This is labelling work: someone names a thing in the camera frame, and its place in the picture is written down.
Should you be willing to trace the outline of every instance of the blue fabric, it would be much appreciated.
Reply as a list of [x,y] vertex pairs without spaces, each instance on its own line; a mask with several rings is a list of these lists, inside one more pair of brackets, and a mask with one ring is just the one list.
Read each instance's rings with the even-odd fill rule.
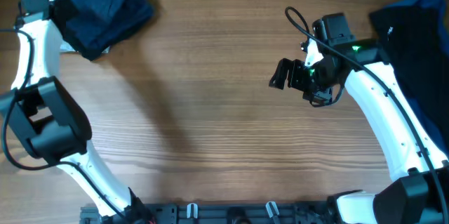
[[[438,11],[438,36],[440,38],[441,50],[449,57],[449,35],[444,27],[444,15],[446,10],[446,3],[444,0],[402,0],[400,2],[390,4],[386,8],[397,6],[419,6],[421,8],[432,8]],[[420,104],[415,98],[407,97],[408,104],[412,108],[421,125],[429,134],[433,142],[440,148],[441,151],[449,154],[445,146],[443,136],[435,125],[435,123],[428,118],[420,107]]]
[[87,50],[92,51],[102,51],[129,37],[130,29],[136,32],[136,25],[142,26],[154,14],[146,0],[71,1],[79,14],[65,23],[66,28]]

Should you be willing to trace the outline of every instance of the green light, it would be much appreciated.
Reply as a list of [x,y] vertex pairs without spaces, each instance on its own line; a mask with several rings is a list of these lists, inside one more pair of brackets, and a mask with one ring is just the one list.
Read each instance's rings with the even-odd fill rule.
[[361,48],[361,46],[352,46],[352,50],[353,51],[358,51]]

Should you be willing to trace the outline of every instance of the garment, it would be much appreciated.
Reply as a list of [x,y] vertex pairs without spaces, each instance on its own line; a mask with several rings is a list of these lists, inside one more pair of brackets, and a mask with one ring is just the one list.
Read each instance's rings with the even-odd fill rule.
[[399,86],[437,147],[449,154],[449,36],[444,0],[404,0],[370,14]]
[[133,35],[154,14],[146,0],[57,0],[55,8],[64,40],[89,60]]

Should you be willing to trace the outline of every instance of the dark blue cloth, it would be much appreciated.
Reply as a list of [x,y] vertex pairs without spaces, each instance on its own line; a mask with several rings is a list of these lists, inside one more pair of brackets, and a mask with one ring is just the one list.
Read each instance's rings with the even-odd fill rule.
[[[413,7],[418,7],[419,9],[424,10],[419,12]],[[441,119],[443,118],[442,115],[447,116],[446,113],[449,112],[446,109],[447,105],[444,105],[447,102],[442,101],[445,98],[441,97],[442,94],[444,94],[442,89],[444,90],[449,87],[444,86],[444,83],[447,82],[444,80],[447,79],[447,74],[444,73],[444,65],[447,65],[446,58],[449,58],[449,35],[443,24],[445,8],[446,3],[444,0],[402,0],[385,7],[385,9],[388,9],[389,11],[380,10],[376,13],[371,13],[370,16],[378,33],[381,30],[380,37],[381,40],[383,40],[384,45],[390,49],[389,52],[393,53],[393,56],[396,59],[396,65],[393,63],[394,66],[398,66],[397,68],[395,67],[396,78],[399,77],[398,80],[400,81],[401,89],[404,92],[404,96],[407,98],[410,107],[437,147],[446,154],[449,154],[447,144],[448,139],[445,138],[445,136],[447,137],[447,134],[442,133],[444,131],[447,132],[446,129],[449,121],[442,123],[444,119]],[[392,46],[391,41],[388,42],[388,39],[385,39],[385,36],[387,36],[385,34],[387,33],[386,30],[388,30],[389,27],[393,27],[395,25],[396,27],[393,32],[397,31],[398,33],[401,33],[400,35],[408,35],[408,37],[404,38],[402,41],[398,39],[393,41],[395,45]],[[429,28],[425,28],[421,25],[428,25]],[[429,35],[422,33],[417,35],[417,33],[420,33],[421,30],[423,32],[435,33],[428,33]],[[434,64],[435,62],[446,63],[436,65]],[[418,76],[420,74],[435,74],[435,76],[441,76],[441,78],[434,78],[434,80],[437,81],[431,82],[415,81],[411,83],[404,81],[404,79],[410,78],[410,74],[415,74]],[[423,76],[421,79],[430,80],[432,78]],[[413,91],[410,90],[410,84],[418,88],[420,84],[425,84],[426,87],[422,88],[421,92],[423,92],[424,89],[427,90],[426,98],[423,98],[422,95],[420,95],[420,99],[417,98],[417,93],[413,93]],[[429,109],[429,102],[434,102],[435,106],[440,105],[439,115],[435,114],[435,109]],[[433,117],[434,119],[438,118],[440,127],[436,125],[436,120],[432,120],[429,117]]]
[[70,36],[66,41],[89,60],[138,31],[154,14],[146,0],[70,1],[78,13],[65,21],[68,31],[63,36]]

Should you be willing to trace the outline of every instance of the wooden table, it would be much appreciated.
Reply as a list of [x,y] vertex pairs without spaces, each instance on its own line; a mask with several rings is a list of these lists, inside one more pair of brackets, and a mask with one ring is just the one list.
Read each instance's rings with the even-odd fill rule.
[[[316,109],[268,87],[282,58],[304,60],[286,19],[344,12],[360,39],[367,14],[398,0],[150,0],[159,16],[97,62],[63,55],[61,81],[86,111],[93,142],[144,202],[294,202],[379,192],[387,165],[366,118],[344,95]],[[0,0],[10,27],[18,0]],[[0,91],[18,40],[0,35]],[[9,132],[14,157],[28,157]],[[78,223],[89,197],[62,171],[25,172],[0,154],[0,223]]]

